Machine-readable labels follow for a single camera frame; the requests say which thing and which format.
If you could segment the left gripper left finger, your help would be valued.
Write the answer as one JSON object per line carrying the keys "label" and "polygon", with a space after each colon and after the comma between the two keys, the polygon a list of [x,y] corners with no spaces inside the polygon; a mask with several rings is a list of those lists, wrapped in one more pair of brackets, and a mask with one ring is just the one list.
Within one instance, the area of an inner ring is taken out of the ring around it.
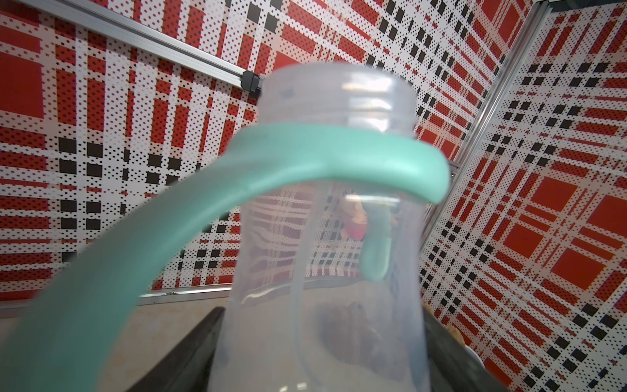
{"label": "left gripper left finger", "polygon": [[128,391],[207,391],[224,313],[213,309]]}

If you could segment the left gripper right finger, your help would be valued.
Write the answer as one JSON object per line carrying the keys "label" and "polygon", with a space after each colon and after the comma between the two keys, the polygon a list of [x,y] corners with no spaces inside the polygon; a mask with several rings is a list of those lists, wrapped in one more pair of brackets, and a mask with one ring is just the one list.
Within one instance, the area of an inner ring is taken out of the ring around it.
{"label": "left gripper right finger", "polygon": [[434,315],[427,310],[423,315],[431,391],[508,391]]}

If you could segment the clear baby bottle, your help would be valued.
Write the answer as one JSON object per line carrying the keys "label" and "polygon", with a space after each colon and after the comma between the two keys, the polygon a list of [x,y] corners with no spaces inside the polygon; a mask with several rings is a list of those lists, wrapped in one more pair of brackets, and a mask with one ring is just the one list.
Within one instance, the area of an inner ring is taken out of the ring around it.
{"label": "clear baby bottle", "polygon": [[[340,198],[367,213],[342,235]],[[423,204],[341,181],[302,183],[242,209],[242,249],[211,391],[428,391],[416,269]]]}

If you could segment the brown plush toy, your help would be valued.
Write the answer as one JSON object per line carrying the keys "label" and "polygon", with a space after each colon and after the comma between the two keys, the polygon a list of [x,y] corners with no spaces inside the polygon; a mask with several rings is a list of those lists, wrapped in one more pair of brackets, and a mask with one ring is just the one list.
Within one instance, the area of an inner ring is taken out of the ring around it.
{"label": "brown plush toy", "polygon": [[438,325],[441,328],[444,328],[461,346],[466,347],[465,338],[461,333],[460,329],[455,327],[452,324],[442,323],[435,316],[434,310],[431,305],[425,301],[421,302],[422,308],[424,312],[426,312],[426,321],[431,322],[434,325]]}

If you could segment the doll with pink dress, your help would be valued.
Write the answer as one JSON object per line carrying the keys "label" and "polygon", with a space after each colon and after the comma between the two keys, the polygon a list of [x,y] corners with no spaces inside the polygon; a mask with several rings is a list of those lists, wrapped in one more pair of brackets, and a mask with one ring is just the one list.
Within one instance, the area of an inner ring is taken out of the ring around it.
{"label": "doll with pink dress", "polygon": [[354,241],[362,241],[367,231],[367,213],[357,194],[346,194],[340,198],[341,233]]}

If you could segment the black hook rail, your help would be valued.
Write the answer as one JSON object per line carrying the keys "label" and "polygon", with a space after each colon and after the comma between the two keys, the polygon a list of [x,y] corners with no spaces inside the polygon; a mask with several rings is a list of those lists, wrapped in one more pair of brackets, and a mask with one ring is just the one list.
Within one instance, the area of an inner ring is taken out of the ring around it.
{"label": "black hook rail", "polygon": [[261,77],[249,70],[245,70],[240,78],[240,87],[243,91],[247,91],[253,96],[259,96],[261,94]]}

